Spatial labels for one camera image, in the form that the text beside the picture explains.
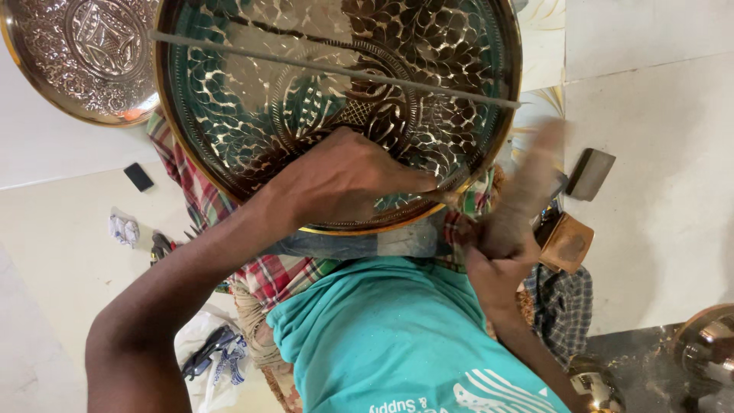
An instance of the ornate copper plate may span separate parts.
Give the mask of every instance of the ornate copper plate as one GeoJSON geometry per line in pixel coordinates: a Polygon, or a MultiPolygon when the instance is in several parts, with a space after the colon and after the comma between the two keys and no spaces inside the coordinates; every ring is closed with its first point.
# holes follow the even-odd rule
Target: ornate copper plate
{"type": "MultiPolygon", "coordinates": [[[[521,52],[508,0],[163,0],[156,28],[297,59],[517,100],[521,52]]],[[[339,126],[464,190],[494,159],[514,110],[156,43],[156,84],[175,136],[220,189],[246,201],[339,126]]],[[[368,222],[306,228],[385,231],[440,205],[408,194],[368,222]]]]}
{"type": "Polygon", "coordinates": [[[158,106],[146,32],[158,0],[0,0],[5,43],[29,82],[75,118],[143,122],[158,106]]]}

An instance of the teal t-shirt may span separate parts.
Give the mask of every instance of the teal t-shirt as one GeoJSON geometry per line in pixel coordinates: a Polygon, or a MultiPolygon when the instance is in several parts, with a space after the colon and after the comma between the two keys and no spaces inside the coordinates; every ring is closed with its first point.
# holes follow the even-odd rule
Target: teal t-shirt
{"type": "Polygon", "coordinates": [[[361,259],[267,316],[304,412],[569,413],[487,336],[466,274],[361,259]]]}

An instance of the white plastic bag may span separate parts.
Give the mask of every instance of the white plastic bag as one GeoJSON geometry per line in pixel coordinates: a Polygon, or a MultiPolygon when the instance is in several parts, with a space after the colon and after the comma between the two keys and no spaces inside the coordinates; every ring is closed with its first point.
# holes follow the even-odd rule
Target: white plastic bag
{"type": "Polygon", "coordinates": [[[193,381],[186,379],[194,413],[209,413],[235,405],[250,368],[247,345],[237,327],[206,311],[199,311],[173,340],[178,366],[181,367],[204,345],[209,334],[221,326],[229,326],[238,337],[226,349],[211,355],[211,366],[204,374],[193,381]]]}

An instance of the copper plate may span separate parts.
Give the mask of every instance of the copper plate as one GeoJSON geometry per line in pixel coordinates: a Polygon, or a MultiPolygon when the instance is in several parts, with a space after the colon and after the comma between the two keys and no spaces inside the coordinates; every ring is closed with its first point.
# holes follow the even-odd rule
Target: copper plate
{"type": "Polygon", "coordinates": [[[158,106],[153,27],[158,0],[0,0],[15,64],[54,106],[89,123],[131,126],[158,106]]]}
{"type": "MultiPolygon", "coordinates": [[[[520,92],[520,35],[508,0],[163,0],[156,28],[496,98],[517,100],[520,92]]],[[[174,135],[242,202],[339,126],[459,192],[494,159],[515,113],[207,49],[154,47],[174,135]]],[[[376,200],[370,221],[305,230],[386,231],[440,208],[395,194],[376,200]]]]}

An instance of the black smartphone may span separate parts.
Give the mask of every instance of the black smartphone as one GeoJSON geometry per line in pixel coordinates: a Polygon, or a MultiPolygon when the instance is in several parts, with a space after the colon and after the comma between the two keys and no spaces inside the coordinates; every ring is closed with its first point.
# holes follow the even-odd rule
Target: black smartphone
{"type": "Polygon", "coordinates": [[[142,192],[153,186],[153,181],[148,178],[145,171],[135,162],[133,165],[128,166],[123,170],[125,175],[135,184],[138,191],[142,192]]]}

